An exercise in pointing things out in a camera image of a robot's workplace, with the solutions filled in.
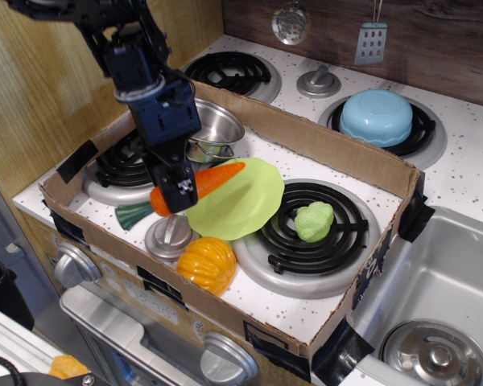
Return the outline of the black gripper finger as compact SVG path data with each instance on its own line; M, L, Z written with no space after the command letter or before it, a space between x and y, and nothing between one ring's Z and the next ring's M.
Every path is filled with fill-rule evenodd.
M168 166L159 162L151 168L151 177L160 189L163 201L171 214L189 209L198 202L196 178L191 162Z

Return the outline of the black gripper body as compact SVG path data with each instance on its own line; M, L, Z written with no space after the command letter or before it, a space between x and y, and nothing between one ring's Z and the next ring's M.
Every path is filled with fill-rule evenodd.
M201 130L194 84L160 76L154 84L128 92L126 104L148 151L169 167L185 164L188 140Z

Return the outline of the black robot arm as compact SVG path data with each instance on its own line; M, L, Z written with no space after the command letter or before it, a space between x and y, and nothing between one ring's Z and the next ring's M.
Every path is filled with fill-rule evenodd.
M172 213L198 202L188 142L201 129L195 86L169 67L171 51L145 1L10 1L39 21L72 23L129 107L139 135L138 153Z

